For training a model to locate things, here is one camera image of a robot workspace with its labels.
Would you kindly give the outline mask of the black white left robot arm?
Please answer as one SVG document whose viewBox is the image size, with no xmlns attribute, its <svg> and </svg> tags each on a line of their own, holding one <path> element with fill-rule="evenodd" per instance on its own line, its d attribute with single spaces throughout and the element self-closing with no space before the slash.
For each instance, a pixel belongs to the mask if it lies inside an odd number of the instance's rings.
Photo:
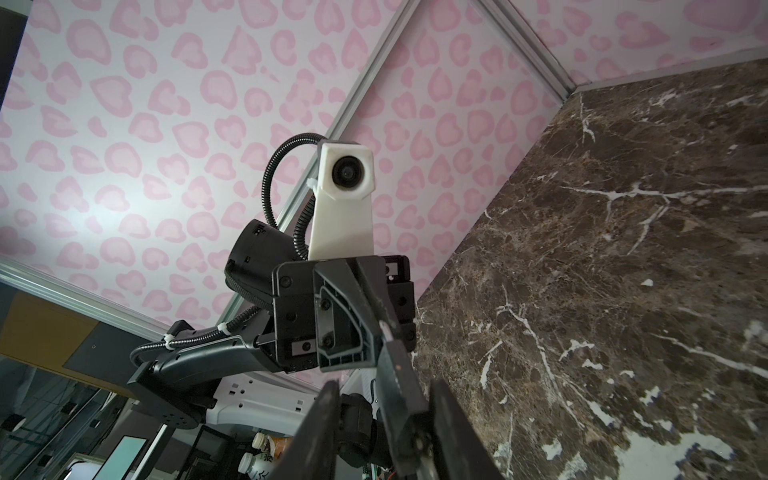
<svg viewBox="0 0 768 480">
<path fill-rule="evenodd" d="M 287 234 L 252 220 L 224 273 L 249 308 L 202 331 L 179 320 L 165 340 L 131 352 L 137 370 L 129 390 L 172 427 L 203 423 L 216 404 L 215 383 L 231 375 L 375 366 L 380 322 L 407 351 L 416 346 L 414 284 L 404 255 L 302 260 Z"/>
</svg>

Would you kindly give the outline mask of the small black key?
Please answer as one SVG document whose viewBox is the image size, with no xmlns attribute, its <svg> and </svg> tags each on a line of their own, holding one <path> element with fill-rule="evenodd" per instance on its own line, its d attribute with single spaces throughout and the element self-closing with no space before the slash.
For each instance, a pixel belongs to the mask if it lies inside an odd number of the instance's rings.
<svg viewBox="0 0 768 480">
<path fill-rule="evenodd" d="M 432 415 L 404 344 L 380 321 L 377 396 L 389 452 L 400 476 L 421 475 L 429 459 Z"/>
</svg>

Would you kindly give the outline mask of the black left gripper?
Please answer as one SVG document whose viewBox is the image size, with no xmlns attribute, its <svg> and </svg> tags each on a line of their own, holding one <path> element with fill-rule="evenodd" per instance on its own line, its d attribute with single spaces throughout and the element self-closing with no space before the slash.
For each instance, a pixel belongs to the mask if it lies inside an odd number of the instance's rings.
<svg viewBox="0 0 768 480">
<path fill-rule="evenodd" d="M 415 350 L 415 288 L 403 255 L 279 265 L 272 275 L 276 363 L 286 372 L 373 368 L 385 336 Z M 439 479 L 503 480 L 464 410 L 442 379 L 430 386 Z M 339 384 L 316 397 L 269 479 L 335 478 L 341 420 Z"/>
</svg>

